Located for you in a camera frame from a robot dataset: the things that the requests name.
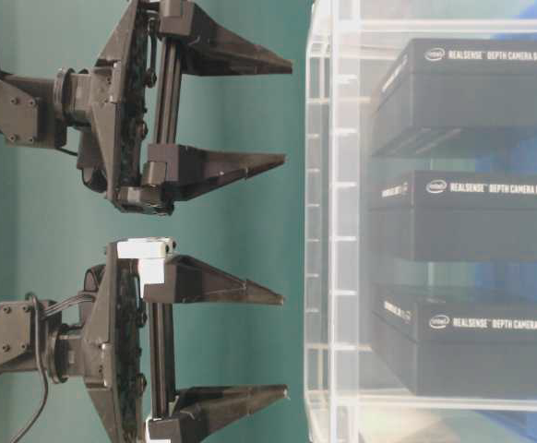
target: intel logo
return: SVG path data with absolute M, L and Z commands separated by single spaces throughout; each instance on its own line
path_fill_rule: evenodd
M 449 325 L 450 322 L 451 319 L 448 316 L 439 314 L 438 316 L 432 317 L 428 322 L 428 325 L 432 329 L 444 329 Z
M 432 48 L 426 51 L 424 58 L 429 62 L 438 62 L 445 58 L 445 50 L 443 48 Z
M 426 185 L 426 191 L 429 194 L 440 194 L 447 189 L 447 182 L 445 180 L 433 180 L 431 183 Z

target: green backdrop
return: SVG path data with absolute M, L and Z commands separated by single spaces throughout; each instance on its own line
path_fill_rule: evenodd
M 0 138 L 0 301 L 21 299 L 28 291 L 67 298 L 80 289 L 85 269 L 103 262 L 108 242 L 170 235 L 179 252 L 287 297 L 284 308 L 176 308 L 179 387 L 287 383 L 291 388 L 289 401 L 208 441 L 303 442 L 304 46 L 310 5 L 308 0 L 199 3 L 226 27 L 292 59 L 295 74 L 186 78 L 179 141 L 212 150 L 286 152 L 287 164 L 179 204 L 171 218 L 155 218 L 114 210 L 83 187 L 74 159 L 7 147 Z M 62 66 L 89 67 L 125 7 L 123 0 L 0 0 L 2 68 L 52 78 Z M 74 149 L 78 136 L 73 130 L 69 135 L 68 147 Z M 148 353 L 143 365 L 148 374 Z M 29 419 L 39 386 L 36 374 L 0 377 L 0 443 Z M 52 385 L 48 407 L 25 441 L 108 439 L 82 382 L 70 380 Z

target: black box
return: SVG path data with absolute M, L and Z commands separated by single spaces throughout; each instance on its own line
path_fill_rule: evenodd
M 537 134 L 537 41 L 414 39 L 372 96 L 370 155 L 512 147 Z
M 413 261 L 537 261 L 537 175 L 415 171 L 368 189 L 372 251 Z
M 413 341 L 536 343 L 537 302 L 470 287 L 374 284 L 373 312 Z
M 371 347 L 415 395 L 537 398 L 537 343 L 415 341 L 372 313 Z

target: acrylic case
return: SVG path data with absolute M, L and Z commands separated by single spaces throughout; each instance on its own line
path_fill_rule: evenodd
M 537 441 L 537 0 L 316 0 L 314 443 Z

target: gripper jaw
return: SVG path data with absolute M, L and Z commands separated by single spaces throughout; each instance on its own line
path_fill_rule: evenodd
M 131 239 L 116 244 L 132 260 L 141 298 L 150 304 L 243 303 L 283 305 L 282 295 L 242 280 L 190 256 L 174 253 L 170 238 Z
M 149 438 L 199 443 L 286 397 L 284 385 L 180 390 L 170 417 L 148 421 Z
M 206 77 L 292 73 L 291 61 L 225 29 L 197 4 L 183 0 L 160 3 L 160 35 L 185 47 L 185 74 Z
M 175 256 L 164 263 L 161 284 L 147 284 L 143 299 L 147 303 L 244 303 L 282 305 L 283 297 L 250 280 L 241 280 L 227 272 L 189 256 Z
M 190 146 L 149 145 L 141 186 L 123 187 L 126 208 L 171 214 L 176 201 L 187 201 L 252 178 L 285 163 L 282 154 L 200 150 Z

